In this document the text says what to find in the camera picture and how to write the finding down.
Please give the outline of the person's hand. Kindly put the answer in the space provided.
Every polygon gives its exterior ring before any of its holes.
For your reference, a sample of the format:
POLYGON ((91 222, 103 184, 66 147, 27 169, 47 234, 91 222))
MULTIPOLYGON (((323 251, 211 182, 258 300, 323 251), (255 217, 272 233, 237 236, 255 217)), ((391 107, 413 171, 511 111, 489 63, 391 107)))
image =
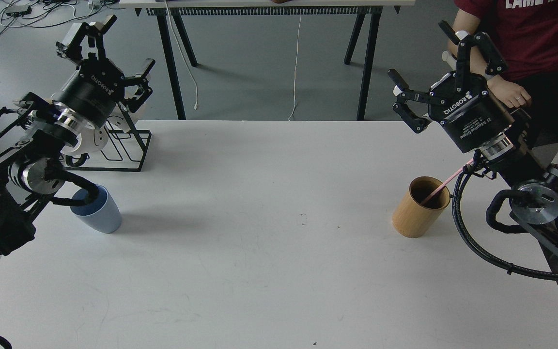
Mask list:
POLYGON ((496 76, 487 80, 487 86, 507 108, 527 108, 532 104, 530 94, 521 85, 496 76))

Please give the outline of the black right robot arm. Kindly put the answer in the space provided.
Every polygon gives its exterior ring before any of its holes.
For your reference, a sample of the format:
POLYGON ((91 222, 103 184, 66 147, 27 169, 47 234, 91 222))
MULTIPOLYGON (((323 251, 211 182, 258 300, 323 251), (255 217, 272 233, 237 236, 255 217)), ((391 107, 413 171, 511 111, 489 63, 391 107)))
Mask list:
POLYGON ((445 21, 439 26, 458 47, 456 63, 427 92, 409 88, 396 69, 388 75, 395 83, 394 112, 415 132, 429 123, 443 128, 462 153, 473 152, 472 163, 461 168, 452 194, 452 218, 463 241, 485 261, 540 280, 558 281, 558 271, 536 271, 502 260, 483 249, 469 234, 461 216, 461 199, 472 176, 488 172, 501 176, 509 189, 497 193, 486 210, 487 225, 505 234, 531 234, 558 258, 558 165, 543 168, 524 141, 529 115, 510 112, 499 102, 482 75, 471 71, 471 50, 477 47, 487 59, 487 74, 508 69, 492 40, 484 32, 455 32, 445 21))

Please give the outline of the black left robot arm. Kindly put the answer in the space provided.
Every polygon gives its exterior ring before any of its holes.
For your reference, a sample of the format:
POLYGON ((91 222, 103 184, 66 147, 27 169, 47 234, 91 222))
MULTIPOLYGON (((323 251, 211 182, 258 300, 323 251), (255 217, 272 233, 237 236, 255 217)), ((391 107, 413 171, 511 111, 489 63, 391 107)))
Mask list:
POLYGON ((155 60, 126 77, 107 58, 103 37, 116 20, 112 14, 75 23, 56 43, 58 56, 76 69, 49 101, 27 93, 14 108, 0 109, 0 255, 34 239, 33 221, 47 204, 79 207, 99 197, 94 183, 65 169, 62 150, 75 147, 82 131, 100 130, 115 108, 137 112, 153 92, 155 60))

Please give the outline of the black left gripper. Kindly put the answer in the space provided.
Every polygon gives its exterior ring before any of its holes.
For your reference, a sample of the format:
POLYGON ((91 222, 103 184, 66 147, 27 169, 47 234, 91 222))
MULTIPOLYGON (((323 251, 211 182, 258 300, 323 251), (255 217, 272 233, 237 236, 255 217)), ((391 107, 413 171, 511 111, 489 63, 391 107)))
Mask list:
POLYGON ((152 58, 146 58, 141 71, 130 77, 125 77, 122 69, 112 62, 83 62, 107 58, 103 36, 116 21, 117 16, 110 14, 104 22, 75 23, 63 42, 56 42, 58 57, 82 64, 61 90, 53 93, 52 101, 60 108, 71 109, 97 128, 106 123, 116 104, 124 106, 128 112, 137 112, 153 93, 148 78, 155 66, 152 58), (87 58, 82 55, 85 38, 87 46, 96 49, 87 58), (133 97, 125 97, 124 89, 131 86, 137 88, 133 97))

